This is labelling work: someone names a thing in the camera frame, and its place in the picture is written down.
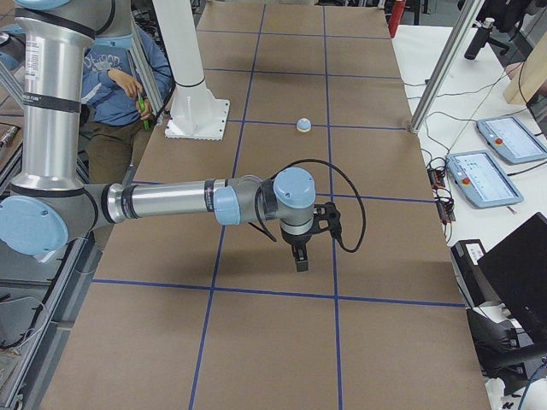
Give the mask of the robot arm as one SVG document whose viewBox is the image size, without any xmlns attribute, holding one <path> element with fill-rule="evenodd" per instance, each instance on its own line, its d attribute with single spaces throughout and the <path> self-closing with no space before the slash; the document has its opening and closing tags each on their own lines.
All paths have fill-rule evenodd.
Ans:
<svg viewBox="0 0 547 410">
<path fill-rule="evenodd" d="M 310 173 L 288 167 L 178 184 L 85 184 L 76 175 L 84 53 L 95 41 L 128 48 L 137 37 L 127 1 L 20 1 L 26 34 L 21 171 L 1 203 L 1 239 L 24 255 L 63 248 L 89 231 L 129 219 L 210 212 L 223 226 L 279 220 L 297 270 L 318 220 Z"/>
</svg>

